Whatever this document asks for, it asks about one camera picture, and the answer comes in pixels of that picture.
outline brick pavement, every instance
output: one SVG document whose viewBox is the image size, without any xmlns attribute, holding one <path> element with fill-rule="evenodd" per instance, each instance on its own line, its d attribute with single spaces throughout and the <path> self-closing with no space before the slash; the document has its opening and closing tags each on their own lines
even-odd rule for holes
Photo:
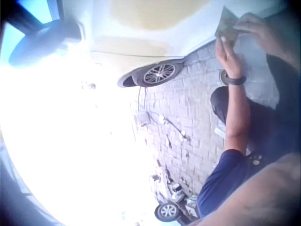
<svg viewBox="0 0 301 226">
<path fill-rule="evenodd" d="M 224 140 L 214 133 L 218 119 L 210 104 L 212 92 L 222 85 L 219 81 L 221 69 L 214 43 L 209 43 L 189 55 L 182 72 L 173 80 L 147 88 L 147 110 L 168 118 L 186 132 L 190 141 L 182 142 L 171 125 L 161 126 L 153 121 L 139 132 L 139 136 L 147 141 L 155 158 L 168 168 L 171 178 L 188 194 L 199 193 L 223 152 Z M 252 87 L 256 87 L 253 82 L 256 81 L 249 82 L 251 88 L 246 88 L 251 98 Z M 144 98 L 144 89 L 141 89 L 140 98 Z M 166 135 L 172 148 L 166 145 Z"/>
</svg>

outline car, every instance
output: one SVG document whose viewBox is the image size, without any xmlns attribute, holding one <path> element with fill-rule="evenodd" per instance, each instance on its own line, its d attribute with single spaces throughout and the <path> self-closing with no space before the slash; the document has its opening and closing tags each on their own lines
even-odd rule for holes
<svg viewBox="0 0 301 226">
<path fill-rule="evenodd" d="M 26 36 L 8 53 L 10 64 L 32 65 L 57 49 L 75 49 L 88 53 L 89 60 L 101 67 L 102 81 L 110 77 L 120 87 L 152 87 L 177 76 L 186 56 L 214 40 L 223 7 L 238 17 L 246 12 L 267 17 L 285 8 L 282 0 L 47 3 L 52 21 L 46 23 L 24 13 L 22 7 L 11 12 L 20 19 L 8 22 Z"/>
</svg>

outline tire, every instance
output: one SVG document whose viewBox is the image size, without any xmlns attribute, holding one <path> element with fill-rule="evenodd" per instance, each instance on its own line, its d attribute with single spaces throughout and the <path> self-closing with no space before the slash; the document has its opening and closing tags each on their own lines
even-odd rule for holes
<svg viewBox="0 0 301 226">
<path fill-rule="evenodd" d="M 157 206 L 155 209 L 155 216 L 162 222 L 172 222 L 174 220 L 177 220 L 181 216 L 181 212 L 177 205 L 169 202 Z"/>
<path fill-rule="evenodd" d="M 165 82 L 170 81 L 175 78 L 183 69 L 183 64 L 181 61 L 177 60 L 167 60 L 160 62 L 158 64 L 153 64 L 147 67 L 144 67 L 138 71 L 132 73 L 133 82 L 137 86 L 141 87 L 153 87 L 161 85 Z"/>
</svg>

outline black watch strap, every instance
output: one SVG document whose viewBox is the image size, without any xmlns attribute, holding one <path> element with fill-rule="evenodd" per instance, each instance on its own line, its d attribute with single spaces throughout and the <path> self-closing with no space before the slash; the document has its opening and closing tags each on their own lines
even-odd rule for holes
<svg viewBox="0 0 301 226">
<path fill-rule="evenodd" d="M 236 86 L 239 86 L 239 85 L 242 85 L 246 82 L 246 77 L 243 76 L 239 79 L 232 79 L 232 78 L 229 78 L 228 75 L 226 74 L 225 76 L 225 81 L 229 84 L 229 85 L 236 85 Z"/>
</svg>

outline short sleeve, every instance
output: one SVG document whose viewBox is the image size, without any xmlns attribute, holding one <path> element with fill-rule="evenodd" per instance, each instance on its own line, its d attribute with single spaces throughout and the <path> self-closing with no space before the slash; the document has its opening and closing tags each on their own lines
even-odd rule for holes
<svg viewBox="0 0 301 226">
<path fill-rule="evenodd" d="M 204 218 L 215 211 L 244 181 L 246 157 L 238 150 L 226 150 L 198 195 L 198 211 Z"/>
</svg>

